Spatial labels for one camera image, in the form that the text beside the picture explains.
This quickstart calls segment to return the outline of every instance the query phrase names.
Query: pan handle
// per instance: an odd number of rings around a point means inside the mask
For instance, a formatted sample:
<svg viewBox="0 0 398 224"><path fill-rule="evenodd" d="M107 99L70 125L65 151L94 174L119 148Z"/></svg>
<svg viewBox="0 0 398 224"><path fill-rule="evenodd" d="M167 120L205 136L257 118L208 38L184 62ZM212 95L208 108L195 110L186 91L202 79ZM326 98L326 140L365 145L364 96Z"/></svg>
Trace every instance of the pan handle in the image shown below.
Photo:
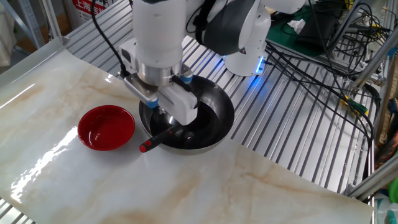
<svg viewBox="0 0 398 224"><path fill-rule="evenodd" d="M157 147L158 145L162 144L167 138L173 136L173 134L181 128L181 125L173 126L165 131L152 136L150 139L146 140L139 146L139 150L144 153L147 151L152 150L153 148Z"/></svg>

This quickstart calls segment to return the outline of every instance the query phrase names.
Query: metal grating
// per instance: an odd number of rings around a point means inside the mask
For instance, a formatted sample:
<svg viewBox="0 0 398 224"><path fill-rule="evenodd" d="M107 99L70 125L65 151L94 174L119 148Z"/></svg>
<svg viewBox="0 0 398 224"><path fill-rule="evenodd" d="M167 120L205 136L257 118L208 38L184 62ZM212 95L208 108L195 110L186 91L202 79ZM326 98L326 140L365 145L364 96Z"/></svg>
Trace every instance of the metal grating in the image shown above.
<svg viewBox="0 0 398 224"><path fill-rule="evenodd" d="M133 37L131 8L119 0L97 18L117 48ZM86 22L71 34L66 48L76 57L117 75L119 63L92 22ZM355 125L359 122L328 91L306 85L319 100L292 81L269 57L262 75L239 77L225 69L221 57L186 37L183 61L194 74L222 87L235 107L234 125L229 136L242 145L266 156L303 178L334 192L343 193L348 184L360 183L368 148L363 133L319 103L322 101ZM323 68L291 58L290 61L327 85L333 77ZM375 106L369 93L355 99L374 119ZM0 224L34 224L23 213L0 198Z"/></svg>

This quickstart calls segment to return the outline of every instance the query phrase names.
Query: metal pole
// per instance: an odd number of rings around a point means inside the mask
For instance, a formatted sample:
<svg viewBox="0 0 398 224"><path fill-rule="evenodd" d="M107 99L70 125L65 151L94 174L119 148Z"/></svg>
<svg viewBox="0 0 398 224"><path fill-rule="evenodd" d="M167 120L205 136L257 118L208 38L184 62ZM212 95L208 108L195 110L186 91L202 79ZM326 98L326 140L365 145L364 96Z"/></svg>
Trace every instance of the metal pole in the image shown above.
<svg viewBox="0 0 398 224"><path fill-rule="evenodd" d="M29 30L29 28L25 25L24 21L18 16L17 12L11 7L11 5L7 2L7 0L0 0L2 5L10 12L10 14L13 16L15 21L18 23L18 25L21 27L22 31L28 36L30 41L32 41L33 44L36 43L35 37L33 33Z"/></svg>
<svg viewBox="0 0 398 224"><path fill-rule="evenodd" d="M380 64L386 58L388 51L398 44L398 29L395 29L386 42L374 55L368 66L362 71L361 75L351 84L351 89L361 89L365 83L370 79L373 73L379 68Z"/></svg>
<svg viewBox="0 0 398 224"><path fill-rule="evenodd" d="M62 34L60 31L60 27L58 25L57 17L55 16L54 8L52 7L51 0L40 0L40 1L43 2L45 13L50 22L50 27L53 37L54 38L59 37L61 42L63 43Z"/></svg>
<svg viewBox="0 0 398 224"><path fill-rule="evenodd" d="M35 14L33 13L32 6L30 5L29 0L18 0L18 3L24 13L27 25L33 34L34 45L39 49L44 45L44 39Z"/></svg>
<svg viewBox="0 0 398 224"><path fill-rule="evenodd" d="M351 10L349 10L348 14L344 18L343 22L339 26L336 34L333 36L333 38L330 40L328 44L328 54L333 55L333 51L335 50L339 40L341 37L345 34L346 30L348 29L349 25L354 21L355 16L357 15L358 11L361 9L361 7L358 7L357 5L359 3L362 3L363 0L360 1L355 1L353 6L351 7Z"/></svg>
<svg viewBox="0 0 398 224"><path fill-rule="evenodd" d="M396 177L398 177L398 154L348 192L347 196L363 201Z"/></svg>

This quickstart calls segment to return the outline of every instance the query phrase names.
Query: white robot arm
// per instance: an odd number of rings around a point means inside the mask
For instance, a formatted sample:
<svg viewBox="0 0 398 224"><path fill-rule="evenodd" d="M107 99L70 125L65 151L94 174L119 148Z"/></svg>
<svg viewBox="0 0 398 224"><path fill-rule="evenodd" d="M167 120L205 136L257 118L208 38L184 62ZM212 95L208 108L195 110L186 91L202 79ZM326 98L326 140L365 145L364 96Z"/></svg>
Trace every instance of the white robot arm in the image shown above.
<svg viewBox="0 0 398 224"><path fill-rule="evenodd" d="M264 6L294 13L304 1L134 0L135 38L120 46L131 74L124 79L125 84L148 107L159 105L180 124L189 124L197 116L198 102L183 84L192 79L190 69L182 65L185 35L225 55L231 72L242 75L249 71L252 75L262 60L271 26Z"/></svg>

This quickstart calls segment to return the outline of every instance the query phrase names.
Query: blue led light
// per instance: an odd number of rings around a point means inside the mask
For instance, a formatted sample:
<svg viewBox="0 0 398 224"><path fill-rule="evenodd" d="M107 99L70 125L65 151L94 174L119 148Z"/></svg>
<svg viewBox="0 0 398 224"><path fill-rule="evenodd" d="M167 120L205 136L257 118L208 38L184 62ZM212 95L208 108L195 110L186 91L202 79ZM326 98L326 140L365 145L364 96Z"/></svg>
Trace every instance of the blue led light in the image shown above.
<svg viewBox="0 0 398 224"><path fill-rule="evenodd" d="M260 67L261 67L262 59L264 59L264 56L262 56L262 57L260 58L259 64L257 65L256 73L262 73L262 72L260 72Z"/></svg>

